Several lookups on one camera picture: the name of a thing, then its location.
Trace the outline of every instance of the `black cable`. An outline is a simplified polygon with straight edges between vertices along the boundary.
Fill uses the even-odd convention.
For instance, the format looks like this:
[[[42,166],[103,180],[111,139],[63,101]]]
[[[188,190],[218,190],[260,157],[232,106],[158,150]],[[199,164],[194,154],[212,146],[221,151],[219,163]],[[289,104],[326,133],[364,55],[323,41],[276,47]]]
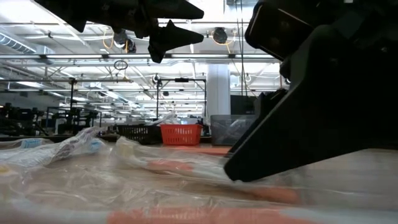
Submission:
[[[241,4],[241,14],[243,14],[243,5],[242,5],[242,0],[240,0]],[[238,2],[235,0],[235,10],[236,10],[236,25],[238,26],[238,40],[239,40],[239,49],[241,51],[241,63],[242,63],[242,70],[241,70],[241,94],[243,96],[243,84],[244,84],[244,89],[246,92],[246,101],[248,100],[248,86],[246,83],[246,77],[245,76],[245,71],[244,71],[244,60],[243,60],[243,51],[244,51],[244,42],[243,42],[243,17],[241,18],[241,24],[242,24],[242,41],[241,41],[241,29],[239,27],[239,19],[238,19]]]

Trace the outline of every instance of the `wall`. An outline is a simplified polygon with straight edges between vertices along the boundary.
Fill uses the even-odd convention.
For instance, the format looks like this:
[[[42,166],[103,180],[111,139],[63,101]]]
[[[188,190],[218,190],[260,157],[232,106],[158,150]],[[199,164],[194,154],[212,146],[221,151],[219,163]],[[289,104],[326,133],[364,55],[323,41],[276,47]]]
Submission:
[[[46,111],[48,106],[59,106],[60,98],[54,96],[43,96],[29,92],[28,97],[20,96],[19,93],[0,93],[0,105],[11,103],[13,106],[31,109],[33,107]]]

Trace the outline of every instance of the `metal rack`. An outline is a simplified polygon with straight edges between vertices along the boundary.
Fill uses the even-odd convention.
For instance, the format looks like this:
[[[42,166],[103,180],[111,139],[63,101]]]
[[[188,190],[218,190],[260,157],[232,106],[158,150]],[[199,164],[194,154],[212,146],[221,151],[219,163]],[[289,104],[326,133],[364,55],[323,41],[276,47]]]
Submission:
[[[162,87],[159,89],[159,84],[161,83],[161,81],[165,81],[166,83],[164,85],[162,85]],[[156,118],[159,118],[159,92],[165,87],[167,86],[167,84],[169,84],[170,82],[176,82],[176,83],[186,83],[186,82],[195,82],[202,91],[205,92],[205,116],[206,116],[206,105],[207,105],[207,85],[206,85],[206,80],[205,79],[196,79],[196,78],[159,78],[156,82]],[[205,88],[203,89],[198,82],[204,82],[205,83]]]
[[[47,114],[45,117],[45,127],[48,128],[49,127],[49,113],[50,110],[57,110],[57,111],[69,111],[66,108],[62,108],[62,107],[58,107],[58,106],[48,106],[47,107]],[[102,125],[102,112],[100,111],[95,111],[96,113],[99,113],[99,127],[101,127]],[[91,121],[91,126],[94,126],[94,120]]]

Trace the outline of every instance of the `black plastic crate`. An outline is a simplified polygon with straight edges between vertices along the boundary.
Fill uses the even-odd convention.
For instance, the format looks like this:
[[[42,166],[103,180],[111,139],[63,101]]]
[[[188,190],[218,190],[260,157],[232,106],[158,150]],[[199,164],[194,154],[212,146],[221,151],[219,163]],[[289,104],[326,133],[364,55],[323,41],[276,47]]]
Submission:
[[[211,144],[233,146],[256,120],[256,115],[211,115]]]
[[[162,131],[159,126],[118,125],[119,135],[139,142],[140,144],[162,143]]]

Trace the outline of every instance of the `white column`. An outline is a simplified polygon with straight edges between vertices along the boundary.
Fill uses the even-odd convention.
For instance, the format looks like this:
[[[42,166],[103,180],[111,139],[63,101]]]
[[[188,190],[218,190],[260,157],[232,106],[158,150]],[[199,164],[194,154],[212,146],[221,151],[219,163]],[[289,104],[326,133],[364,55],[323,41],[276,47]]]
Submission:
[[[229,68],[226,65],[208,65],[207,111],[208,117],[216,114],[231,114],[229,95]]]

